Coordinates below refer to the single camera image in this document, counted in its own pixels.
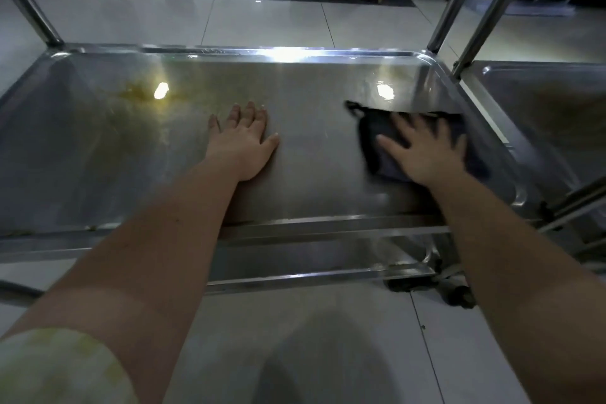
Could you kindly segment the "person's left hand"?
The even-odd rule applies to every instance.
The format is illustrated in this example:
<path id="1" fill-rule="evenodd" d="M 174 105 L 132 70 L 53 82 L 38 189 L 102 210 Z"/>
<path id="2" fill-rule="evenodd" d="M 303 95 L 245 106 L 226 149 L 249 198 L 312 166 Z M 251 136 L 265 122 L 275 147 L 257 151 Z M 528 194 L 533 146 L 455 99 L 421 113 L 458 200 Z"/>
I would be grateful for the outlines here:
<path id="1" fill-rule="evenodd" d="M 204 157 L 204 163 L 226 167 L 238 181 L 256 177 L 274 154 L 262 153 L 262 143 L 270 136 L 266 135 L 269 123 L 267 110 L 263 106 L 256 106 L 255 121 L 246 129 L 243 127 L 243 110 L 246 105 L 234 104 L 227 119 L 223 123 L 219 122 L 221 134 L 208 140 Z"/>

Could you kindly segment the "person's right hand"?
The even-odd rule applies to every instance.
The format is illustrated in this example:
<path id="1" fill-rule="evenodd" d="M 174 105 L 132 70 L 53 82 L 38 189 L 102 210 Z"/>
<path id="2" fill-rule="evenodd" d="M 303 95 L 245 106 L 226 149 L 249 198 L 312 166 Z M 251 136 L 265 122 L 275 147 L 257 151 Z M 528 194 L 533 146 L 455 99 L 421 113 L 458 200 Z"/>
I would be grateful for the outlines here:
<path id="1" fill-rule="evenodd" d="M 470 179 L 465 158 L 458 157 L 456 141 L 452 139 L 445 120 L 438 120 L 435 138 L 416 138 L 416 114 L 412 114 L 410 120 L 391 114 L 391 119 L 410 142 L 410 146 L 405 148 L 407 155 L 392 157 L 415 183 L 434 190 Z"/>

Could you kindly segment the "dark blue cleaning cloth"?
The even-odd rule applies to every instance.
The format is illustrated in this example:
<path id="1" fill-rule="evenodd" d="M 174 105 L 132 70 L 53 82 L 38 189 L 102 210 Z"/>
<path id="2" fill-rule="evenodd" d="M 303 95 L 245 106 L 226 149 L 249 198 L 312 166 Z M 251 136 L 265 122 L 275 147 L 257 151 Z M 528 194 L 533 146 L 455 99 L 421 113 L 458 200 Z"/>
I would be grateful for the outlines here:
<path id="1" fill-rule="evenodd" d="M 399 132 L 391 119 L 388 110 L 374 109 L 346 100 L 345 108 L 358 120 L 358 139 L 362 155 L 369 173 L 377 178 L 395 181 L 398 183 L 411 183 L 412 180 L 401 170 L 396 160 L 378 144 L 376 137 L 382 134 L 402 147 L 409 147 L 410 142 Z M 468 135 L 466 121 L 461 114 L 452 114 L 442 111 L 424 112 L 423 120 L 436 133 L 439 119 L 447 122 L 451 136 L 456 141 L 461 135 Z"/>

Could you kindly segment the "person's right forearm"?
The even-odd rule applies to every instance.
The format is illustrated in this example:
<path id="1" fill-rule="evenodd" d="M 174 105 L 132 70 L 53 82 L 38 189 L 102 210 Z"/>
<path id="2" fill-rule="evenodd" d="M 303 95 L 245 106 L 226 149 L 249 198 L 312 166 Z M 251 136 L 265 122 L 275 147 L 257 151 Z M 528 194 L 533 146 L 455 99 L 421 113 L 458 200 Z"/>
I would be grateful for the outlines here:
<path id="1" fill-rule="evenodd" d="M 606 284 L 465 172 L 427 182 L 534 404 L 606 404 Z"/>

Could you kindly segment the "person's left forearm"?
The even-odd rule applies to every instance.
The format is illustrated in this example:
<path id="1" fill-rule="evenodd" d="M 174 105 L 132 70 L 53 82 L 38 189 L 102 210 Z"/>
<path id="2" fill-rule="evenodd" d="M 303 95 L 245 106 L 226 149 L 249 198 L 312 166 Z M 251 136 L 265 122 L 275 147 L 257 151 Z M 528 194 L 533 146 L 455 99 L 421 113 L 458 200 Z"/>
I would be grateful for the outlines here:
<path id="1" fill-rule="evenodd" d="M 66 328 L 99 340 L 143 404 L 161 404 L 201 303 L 223 218 L 258 169 L 208 157 L 76 264 L 6 334 Z"/>

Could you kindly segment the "stainless steel trolley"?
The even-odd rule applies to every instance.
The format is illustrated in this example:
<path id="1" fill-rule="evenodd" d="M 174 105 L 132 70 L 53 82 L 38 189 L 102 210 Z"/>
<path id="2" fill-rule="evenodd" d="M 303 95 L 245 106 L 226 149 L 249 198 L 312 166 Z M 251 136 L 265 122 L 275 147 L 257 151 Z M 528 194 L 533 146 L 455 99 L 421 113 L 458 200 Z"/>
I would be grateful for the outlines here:
<path id="1" fill-rule="evenodd" d="M 541 195 L 539 229 L 557 232 L 606 276 L 606 64 L 481 62 L 513 0 L 490 2 L 453 66 Z"/>
<path id="2" fill-rule="evenodd" d="M 207 118 L 235 102 L 269 110 L 281 144 L 236 190 L 210 294 L 444 276 L 453 254 L 427 191 L 391 159 L 371 174 L 370 110 L 455 114 L 481 180 L 523 219 L 538 201 L 481 113 L 421 51 L 67 43 L 34 0 L 11 0 L 47 50 L 0 92 L 0 265 L 79 259 L 199 162 Z"/>

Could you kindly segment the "black caster wheel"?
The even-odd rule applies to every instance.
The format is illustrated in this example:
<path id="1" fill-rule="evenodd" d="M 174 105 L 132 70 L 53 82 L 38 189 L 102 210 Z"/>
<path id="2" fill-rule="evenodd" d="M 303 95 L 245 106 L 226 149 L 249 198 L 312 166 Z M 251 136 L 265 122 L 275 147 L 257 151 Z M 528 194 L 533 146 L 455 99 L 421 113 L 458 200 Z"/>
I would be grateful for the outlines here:
<path id="1" fill-rule="evenodd" d="M 438 279 L 434 276 L 415 276 L 391 278 L 383 281 L 384 286 L 393 293 L 411 293 L 436 290 L 448 306 L 474 309 L 476 299 L 469 286 Z"/>

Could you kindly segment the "grey floor mat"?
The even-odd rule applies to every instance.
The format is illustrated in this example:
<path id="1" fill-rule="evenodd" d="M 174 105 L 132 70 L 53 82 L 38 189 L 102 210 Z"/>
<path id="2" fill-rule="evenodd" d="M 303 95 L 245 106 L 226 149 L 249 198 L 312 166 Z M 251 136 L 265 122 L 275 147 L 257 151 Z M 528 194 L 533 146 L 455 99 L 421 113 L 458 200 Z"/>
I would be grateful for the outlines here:
<path id="1" fill-rule="evenodd" d="M 466 0 L 464 6 L 478 14 L 483 14 L 493 0 Z M 509 16 L 525 17 L 572 17 L 576 8 L 569 2 L 550 2 L 513 0 L 506 8 L 504 14 Z"/>

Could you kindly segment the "pale yellow-green sleeve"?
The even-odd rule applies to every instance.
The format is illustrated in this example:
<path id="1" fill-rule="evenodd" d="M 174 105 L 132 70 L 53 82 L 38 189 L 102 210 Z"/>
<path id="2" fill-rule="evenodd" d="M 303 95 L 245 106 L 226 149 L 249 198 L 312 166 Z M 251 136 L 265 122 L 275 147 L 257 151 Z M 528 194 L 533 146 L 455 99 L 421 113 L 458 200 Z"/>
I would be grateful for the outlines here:
<path id="1" fill-rule="evenodd" d="M 0 404 L 140 404 L 121 363 L 100 341 L 64 328 L 0 340 Z"/>

